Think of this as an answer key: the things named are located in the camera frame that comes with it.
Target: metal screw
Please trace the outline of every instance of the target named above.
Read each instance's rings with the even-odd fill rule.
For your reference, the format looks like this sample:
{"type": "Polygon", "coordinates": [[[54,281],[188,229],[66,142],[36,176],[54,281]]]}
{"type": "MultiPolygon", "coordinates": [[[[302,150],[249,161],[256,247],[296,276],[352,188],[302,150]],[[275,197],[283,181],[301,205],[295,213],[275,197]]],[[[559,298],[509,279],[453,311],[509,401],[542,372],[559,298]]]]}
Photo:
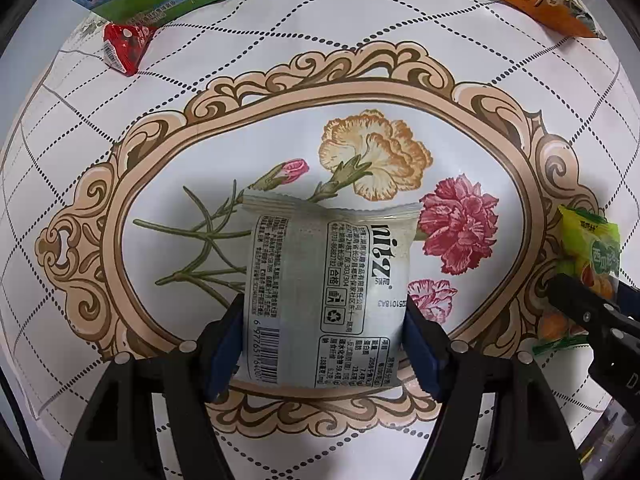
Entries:
{"type": "Polygon", "coordinates": [[[533,357],[529,352],[518,352],[518,361],[524,365],[530,365],[533,362],[533,357]]]}
{"type": "Polygon", "coordinates": [[[178,348],[180,349],[180,352],[182,352],[183,354],[190,354],[197,347],[198,347],[198,343],[196,343],[195,341],[183,341],[180,343],[180,346],[178,346],[178,348]]]}
{"type": "Polygon", "coordinates": [[[462,341],[460,339],[456,339],[455,341],[451,342],[451,349],[456,354],[463,354],[463,353],[465,353],[466,351],[469,350],[469,345],[465,341],[462,341]]]}
{"type": "Polygon", "coordinates": [[[131,354],[129,352],[120,352],[116,354],[116,357],[113,358],[113,360],[116,361],[117,365],[128,363],[129,359],[131,359],[131,354]]]}

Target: ornate frame pattern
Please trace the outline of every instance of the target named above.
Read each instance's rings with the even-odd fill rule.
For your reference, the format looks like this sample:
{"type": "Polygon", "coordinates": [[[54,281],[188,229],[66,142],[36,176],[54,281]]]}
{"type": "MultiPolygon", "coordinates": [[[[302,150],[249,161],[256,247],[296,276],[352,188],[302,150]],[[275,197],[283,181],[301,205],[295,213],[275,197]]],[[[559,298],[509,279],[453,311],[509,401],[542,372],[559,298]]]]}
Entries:
{"type": "MultiPolygon", "coordinates": [[[[443,65],[412,42],[377,41],[356,51],[306,52],[265,73],[222,76],[210,81],[183,111],[151,113],[133,124],[108,161],[84,173],[73,204],[52,218],[35,243],[47,278],[66,292],[72,331],[96,343],[105,360],[121,351],[152,356],[180,343],[141,304],[127,278],[120,246],[135,197],[177,153],[291,110],[371,101],[418,108],[447,121],[484,147],[514,182],[524,220],[518,256],[480,308],[450,334],[487,354],[513,354],[521,341],[534,336],[542,314],[545,282],[559,253],[558,205],[597,211],[598,203],[578,182],[574,150],[546,131],[541,112],[525,112],[491,85],[456,83],[443,65]],[[386,76],[377,75],[380,69],[386,76]]],[[[208,408],[220,431],[254,437],[276,429],[333,436],[349,428],[433,420],[437,404],[420,390],[407,360],[400,368],[402,393],[395,399],[367,388],[273,390],[234,380],[208,408]],[[254,397],[260,397],[255,405],[254,397]]]]}

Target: pink carnation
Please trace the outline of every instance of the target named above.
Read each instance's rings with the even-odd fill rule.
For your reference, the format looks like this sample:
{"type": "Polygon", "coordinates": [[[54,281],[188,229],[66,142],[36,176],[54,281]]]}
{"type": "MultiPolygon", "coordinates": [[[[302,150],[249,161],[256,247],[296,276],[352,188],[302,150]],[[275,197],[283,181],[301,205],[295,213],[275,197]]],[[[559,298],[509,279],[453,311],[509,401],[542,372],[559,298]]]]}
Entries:
{"type": "Polygon", "coordinates": [[[290,184],[294,180],[299,179],[299,177],[304,175],[307,171],[309,171],[309,165],[306,163],[305,159],[294,158],[293,160],[284,163],[277,176],[285,176],[286,179],[283,184],[290,184]]]}
{"type": "Polygon", "coordinates": [[[464,174],[455,180],[446,178],[420,202],[424,209],[418,227],[428,236],[422,249],[424,254],[441,257],[442,272],[462,274],[491,256],[492,236],[498,230],[494,213],[498,199],[481,194],[479,182],[472,186],[464,174]]]}
{"type": "Polygon", "coordinates": [[[452,299],[458,293],[447,280],[417,280],[409,283],[408,294],[425,319],[444,323],[451,313],[452,299]]]}

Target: yellow green snack packet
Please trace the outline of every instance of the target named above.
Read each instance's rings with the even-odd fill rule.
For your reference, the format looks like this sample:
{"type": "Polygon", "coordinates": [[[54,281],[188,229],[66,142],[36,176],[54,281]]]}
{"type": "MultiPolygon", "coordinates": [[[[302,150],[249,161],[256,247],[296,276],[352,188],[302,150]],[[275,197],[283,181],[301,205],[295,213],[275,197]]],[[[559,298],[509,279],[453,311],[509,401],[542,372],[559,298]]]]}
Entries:
{"type": "Polygon", "coordinates": [[[581,280],[584,285],[608,300],[614,300],[618,280],[611,273],[620,272],[620,232],[617,224],[585,209],[559,206],[562,215],[562,248],[573,261],[558,264],[564,272],[581,280]]]}
{"type": "MultiPolygon", "coordinates": [[[[618,226],[585,209],[559,206],[562,215],[563,256],[556,271],[580,279],[607,300],[614,301],[620,272],[618,226]]],[[[553,307],[546,309],[537,326],[534,353],[584,344],[584,329],[553,307]]]]}

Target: white tablecloth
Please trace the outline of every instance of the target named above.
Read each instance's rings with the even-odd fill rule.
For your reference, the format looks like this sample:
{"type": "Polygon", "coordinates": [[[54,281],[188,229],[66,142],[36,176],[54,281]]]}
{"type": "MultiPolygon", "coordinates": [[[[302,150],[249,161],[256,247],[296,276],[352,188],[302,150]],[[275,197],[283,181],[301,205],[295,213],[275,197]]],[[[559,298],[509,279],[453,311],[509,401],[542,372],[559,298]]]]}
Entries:
{"type": "MultiPolygon", "coordinates": [[[[532,342],[560,203],[619,224],[621,278],[639,278],[639,105],[607,41],[563,38],[487,0],[226,0],[163,27],[134,77],[107,69],[101,49],[100,23],[78,28],[34,84],[2,158],[3,347],[34,416],[64,444],[104,359],[196,338],[241,286],[242,276],[213,283],[220,299],[193,282],[156,285],[200,244],[133,220],[198,224],[182,186],[215,211],[233,180],[240,190],[304,159],[308,170],[277,191],[307,198],[332,161],[362,150],[376,178],[324,204],[422,200],[412,293],[452,337],[494,355],[532,342]],[[456,223],[460,212],[470,224],[456,223]]],[[[243,222],[234,213],[227,229],[243,222]]],[[[235,266],[247,240],[220,242],[235,266]]],[[[199,269],[225,266],[212,253],[199,269]]],[[[538,359],[576,444],[609,400],[590,361],[589,348],[538,359]]],[[[397,388],[356,392],[236,381],[209,413],[236,478],[409,477],[438,407],[407,362],[399,376],[397,388]]],[[[469,479],[484,457],[485,401],[469,479]]]]}

